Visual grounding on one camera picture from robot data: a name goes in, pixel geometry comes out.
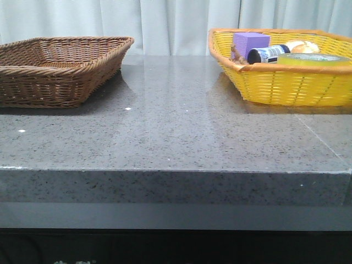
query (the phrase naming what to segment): gray countertop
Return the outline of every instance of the gray countertop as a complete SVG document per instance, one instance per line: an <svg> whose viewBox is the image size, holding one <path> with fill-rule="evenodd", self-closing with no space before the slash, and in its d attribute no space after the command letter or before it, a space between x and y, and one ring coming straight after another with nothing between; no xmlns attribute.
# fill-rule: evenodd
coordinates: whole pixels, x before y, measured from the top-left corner
<svg viewBox="0 0 352 264"><path fill-rule="evenodd" d="M245 102L212 57L127 56L79 108L0 108L0 200L351 205L351 114Z"/></svg>

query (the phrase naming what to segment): bottle label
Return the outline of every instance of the bottle label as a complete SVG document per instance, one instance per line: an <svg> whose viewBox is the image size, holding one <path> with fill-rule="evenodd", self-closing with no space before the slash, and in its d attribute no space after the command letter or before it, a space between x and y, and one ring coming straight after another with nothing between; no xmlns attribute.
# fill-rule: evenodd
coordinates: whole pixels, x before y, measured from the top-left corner
<svg viewBox="0 0 352 264"><path fill-rule="evenodd" d="M280 45L271 46L269 48L256 48L261 58L261 61L264 63L276 62L277 57L280 54L284 54L285 50Z"/></svg>

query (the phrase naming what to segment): purple box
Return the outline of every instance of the purple box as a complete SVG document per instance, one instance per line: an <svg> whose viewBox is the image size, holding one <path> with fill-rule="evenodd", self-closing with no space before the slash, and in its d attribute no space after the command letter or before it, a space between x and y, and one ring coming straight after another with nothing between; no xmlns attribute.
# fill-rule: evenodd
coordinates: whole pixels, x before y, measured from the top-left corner
<svg viewBox="0 0 352 264"><path fill-rule="evenodd" d="M233 43L238 52L247 59L248 53L253 48L269 47L270 36L256 32L239 32L233 34Z"/></svg>

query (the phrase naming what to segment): curtain fold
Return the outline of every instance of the curtain fold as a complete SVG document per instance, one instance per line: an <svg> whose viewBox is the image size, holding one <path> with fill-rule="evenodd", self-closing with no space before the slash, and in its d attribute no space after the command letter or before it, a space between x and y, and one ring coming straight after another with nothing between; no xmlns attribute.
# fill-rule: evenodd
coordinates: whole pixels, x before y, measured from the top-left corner
<svg viewBox="0 0 352 264"><path fill-rule="evenodd" d="M208 55L211 28L321 29L352 37L352 0L0 0L0 41L132 36L129 54Z"/></svg>

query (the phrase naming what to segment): yellow wicker basket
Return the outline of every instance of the yellow wicker basket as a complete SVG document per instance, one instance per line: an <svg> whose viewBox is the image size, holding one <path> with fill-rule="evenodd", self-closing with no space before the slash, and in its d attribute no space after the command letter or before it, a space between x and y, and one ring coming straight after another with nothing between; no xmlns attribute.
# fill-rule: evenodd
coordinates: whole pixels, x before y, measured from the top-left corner
<svg viewBox="0 0 352 264"><path fill-rule="evenodd" d="M243 99L268 105L345 106L352 104L352 63L349 66L313 67L269 63L238 65L229 60L235 32L270 35L270 45L289 40L316 43L321 53L352 59L352 38L321 30L212 29L209 50Z"/></svg>

